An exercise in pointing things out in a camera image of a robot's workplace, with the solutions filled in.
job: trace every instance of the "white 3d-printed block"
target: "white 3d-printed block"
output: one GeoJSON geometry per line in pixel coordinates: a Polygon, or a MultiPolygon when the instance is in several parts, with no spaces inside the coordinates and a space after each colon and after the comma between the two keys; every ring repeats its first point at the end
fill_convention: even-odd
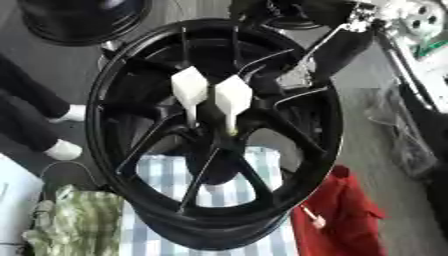
{"type": "Polygon", "coordinates": [[[207,99],[207,79],[195,68],[189,67],[171,76],[174,96],[187,111],[188,122],[196,125],[196,106],[207,99]]]}
{"type": "Polygon", "coordinates": [[[236,119],[239,114],[250,108],[253,91],[239,76],[234,75],[216,85],[215,101],[226,115],[227,131],[235,135],[236,119]]]}

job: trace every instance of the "blue checkered tablecloth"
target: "blue checkered tablecloth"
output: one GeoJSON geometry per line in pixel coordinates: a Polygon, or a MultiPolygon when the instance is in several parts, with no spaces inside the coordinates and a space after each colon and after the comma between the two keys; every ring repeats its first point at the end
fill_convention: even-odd
{"type": "MultiPolygon", "coordinates": [[[[271,189],[274,190],[281,186],[280,154],[277,151],[249,147],[246,150],[245,158],[271,189]]],[[[183,157],[144,156],[137,165],[137,173],[154,189],[179,201],[192,179],[183,157]]],[[[202,186],[197,197],[198,205],[208,207],[233,206],[253,199],[255,199],[255,192],[241,174],[221,186],[202,186]]],[[[297,256],[298,250],[289,219],[269,236],[244,248],[220,252],[189,249],[160,237],[140,220],[129,203],[125,203],[119,255],[297,256]]]]}

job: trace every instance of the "white sock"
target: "white sock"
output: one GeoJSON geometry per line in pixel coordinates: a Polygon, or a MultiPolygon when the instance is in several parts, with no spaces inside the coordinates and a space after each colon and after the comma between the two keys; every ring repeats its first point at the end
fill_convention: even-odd
{"type": "Polygon", "coordinates": [[[56,144],[49,150],[45,151],[44,154],[59,161],[70,161],[81,156],[82,148],[71,142],[58,140],[58,142],[56,142],[56,144]]]}
{"type": "Polygon", "coordinates": [[[85,105],[70,105],[70,109],[60,118],[48,119],[50,123],[62,123],[64,121],[84,122],[86,117],[85,105]]]}

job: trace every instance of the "red bag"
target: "red bag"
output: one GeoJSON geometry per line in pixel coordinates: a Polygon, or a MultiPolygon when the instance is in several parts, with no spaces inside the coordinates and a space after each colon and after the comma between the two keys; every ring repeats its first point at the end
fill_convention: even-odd
{"type": "Polygon", "coordinates": [[[336,166],[303,206],[326,220],[323,229],[297,207],[291,215],[300,256],[385,256],[377,220],[384,213],[362,191],[355,176],[336,166]]]}

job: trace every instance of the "person's leg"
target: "person's leg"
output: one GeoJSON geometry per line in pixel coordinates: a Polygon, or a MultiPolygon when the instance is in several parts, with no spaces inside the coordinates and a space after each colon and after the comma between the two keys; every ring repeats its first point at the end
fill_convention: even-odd
{"type": "Polygon", "coordinates": [[[33,105],[50,122],[84,121],[85,106],[70,105],[37,83],[12,61],[0,54],[0,88],[33,105]]]}
{"type": "Polygon", "coordinates": [[[57,160],[73,160],[82,153],[79,146],[59,139],[47,127],[25,116],[3,96],[0,96],[0,133],[57,160]]]}

